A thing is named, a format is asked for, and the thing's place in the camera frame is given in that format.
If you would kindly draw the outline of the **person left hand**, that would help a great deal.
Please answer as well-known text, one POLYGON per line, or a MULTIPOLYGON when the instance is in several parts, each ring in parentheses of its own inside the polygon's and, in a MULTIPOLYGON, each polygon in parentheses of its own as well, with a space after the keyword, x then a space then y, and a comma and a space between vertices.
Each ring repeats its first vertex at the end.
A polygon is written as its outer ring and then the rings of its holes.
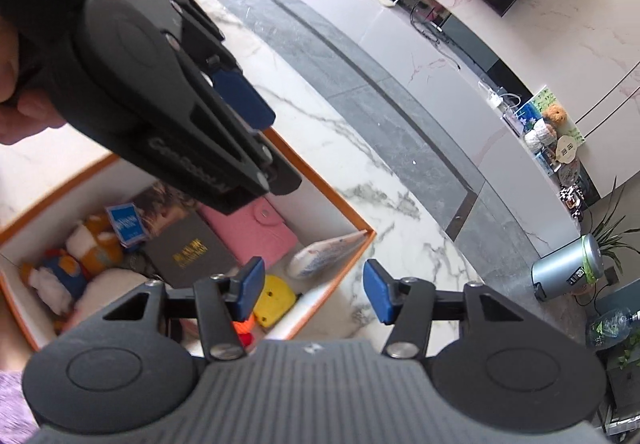
POLYGON ((58 129, 65 119, 58 114, 48 93, 25 89, 17 94, 15 106, 6 105, 14 96, 18 77, 18 33, 1 19, 1 143, 12 145, 43 130, 58 129))

